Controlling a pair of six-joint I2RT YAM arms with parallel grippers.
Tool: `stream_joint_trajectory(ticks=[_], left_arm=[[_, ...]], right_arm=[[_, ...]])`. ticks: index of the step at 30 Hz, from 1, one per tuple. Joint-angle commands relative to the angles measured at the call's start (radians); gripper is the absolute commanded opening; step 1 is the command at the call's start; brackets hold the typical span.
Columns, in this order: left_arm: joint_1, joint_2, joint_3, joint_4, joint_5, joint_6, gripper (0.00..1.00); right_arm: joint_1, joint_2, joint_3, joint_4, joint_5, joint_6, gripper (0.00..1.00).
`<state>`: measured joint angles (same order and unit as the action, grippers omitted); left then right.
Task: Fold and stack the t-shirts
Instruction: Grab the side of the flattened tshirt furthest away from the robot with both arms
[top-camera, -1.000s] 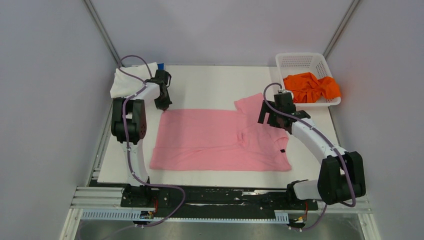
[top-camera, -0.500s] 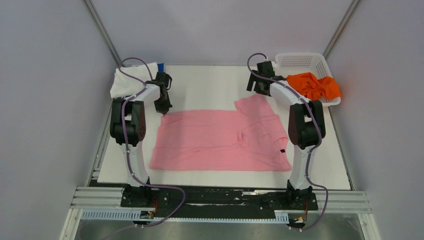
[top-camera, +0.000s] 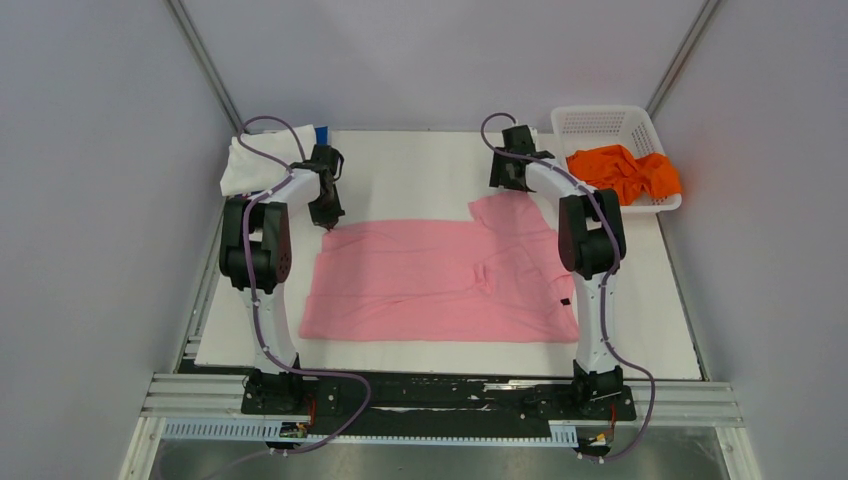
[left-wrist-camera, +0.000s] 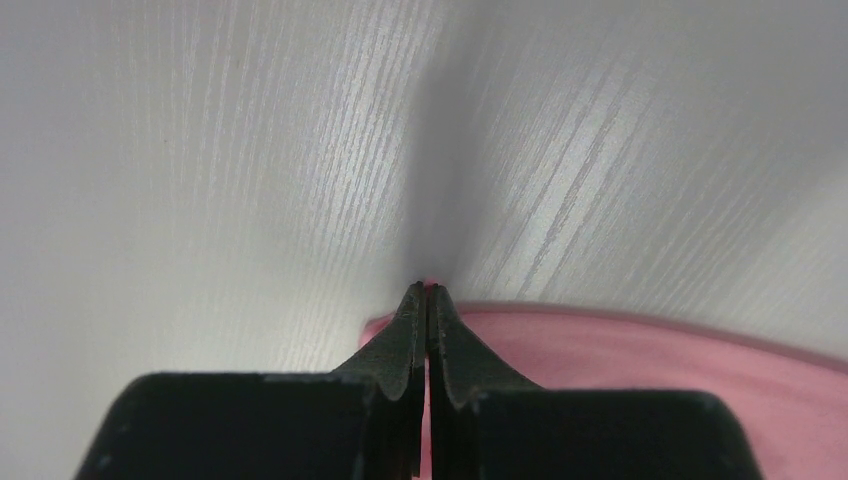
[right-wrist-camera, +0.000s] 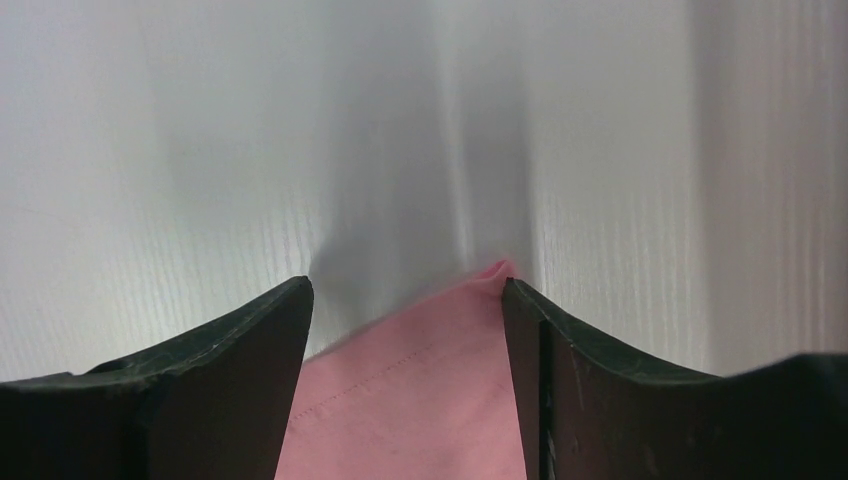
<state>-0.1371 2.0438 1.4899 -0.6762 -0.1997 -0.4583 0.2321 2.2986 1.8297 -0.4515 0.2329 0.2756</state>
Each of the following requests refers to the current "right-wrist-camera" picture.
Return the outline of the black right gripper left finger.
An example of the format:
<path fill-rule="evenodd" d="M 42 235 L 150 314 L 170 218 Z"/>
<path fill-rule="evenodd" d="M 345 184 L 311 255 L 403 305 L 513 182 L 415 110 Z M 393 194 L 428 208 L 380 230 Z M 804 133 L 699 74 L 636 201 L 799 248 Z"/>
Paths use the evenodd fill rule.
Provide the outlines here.
<path fill-rule="evenodd" d="M 79 375 L 1 386 L 5 479 L 271 479 L 314 293 L 304 276 Z"/>

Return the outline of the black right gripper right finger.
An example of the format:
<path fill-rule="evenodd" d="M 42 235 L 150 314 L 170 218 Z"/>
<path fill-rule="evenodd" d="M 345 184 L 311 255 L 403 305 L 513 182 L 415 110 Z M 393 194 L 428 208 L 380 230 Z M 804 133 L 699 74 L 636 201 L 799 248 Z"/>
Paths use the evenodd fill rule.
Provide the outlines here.
<path fill-rule="evenodd" d="M 847 475 L 843 354 L 719 377 L 634 348 L 521 280 L 501 304 L 531 479 Z"/>

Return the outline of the pink t-shirt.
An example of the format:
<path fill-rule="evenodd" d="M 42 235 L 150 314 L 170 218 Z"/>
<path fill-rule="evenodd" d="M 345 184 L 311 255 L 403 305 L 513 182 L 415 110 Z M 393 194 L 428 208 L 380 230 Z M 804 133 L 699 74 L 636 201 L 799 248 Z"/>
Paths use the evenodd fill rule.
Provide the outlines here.
<path fill-rule="evenodd" d="M 307 361 L 280 479 L 521 479 L 497 262 Z"/>

